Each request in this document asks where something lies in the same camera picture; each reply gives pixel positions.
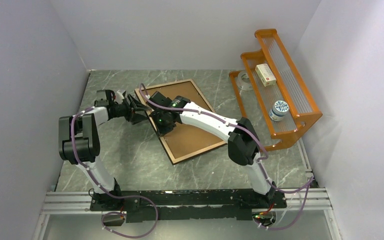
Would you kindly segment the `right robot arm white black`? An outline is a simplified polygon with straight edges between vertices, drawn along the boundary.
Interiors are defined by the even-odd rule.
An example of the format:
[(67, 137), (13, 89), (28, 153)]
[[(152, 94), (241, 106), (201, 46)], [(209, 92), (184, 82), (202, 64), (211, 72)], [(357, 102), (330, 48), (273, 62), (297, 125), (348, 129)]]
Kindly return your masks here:
[(245, 167), (256, 204), (262, 208), (275, 204), (276, 185), (262, 164), (269, 155), (249, 119), (218, 115), (179, 95), (170, 99), (156, 91), (152, 95), (144, 93), (143, 97), (153, 110), (151, 117), (158, 134), (164, 136), (176, 124), (183, 124), (220, 138), (227, 144), (229, 159)]

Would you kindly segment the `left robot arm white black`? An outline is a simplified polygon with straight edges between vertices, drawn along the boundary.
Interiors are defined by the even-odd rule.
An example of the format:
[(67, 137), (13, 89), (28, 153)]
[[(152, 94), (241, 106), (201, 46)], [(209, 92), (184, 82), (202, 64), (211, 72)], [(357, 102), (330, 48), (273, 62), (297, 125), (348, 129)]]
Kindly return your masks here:
[(150, 108), (125, 91), (98, 90), (93, 106), (58, 120), (59, 155), (78, 167), (92, 184), (92, 199), (110, 210), (122, 206), (123, 196), (116, 179), (100, 158), (98, 126), (115, 118), (132, 125), (147, 119)]

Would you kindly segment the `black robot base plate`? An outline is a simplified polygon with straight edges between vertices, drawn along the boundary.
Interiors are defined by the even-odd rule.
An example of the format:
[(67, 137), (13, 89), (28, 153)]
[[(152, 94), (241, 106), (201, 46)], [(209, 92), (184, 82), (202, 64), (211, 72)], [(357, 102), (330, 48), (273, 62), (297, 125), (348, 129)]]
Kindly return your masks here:
[(276, 191), (275, 204), (259, 205), (251, 188), (121, 191), (114, 203), (93, 201), (93, 212), (124, 212), (127, 223), (158, 220), (224, 219), (250, 221), (257, 212), (285, 209), (286, 197)]

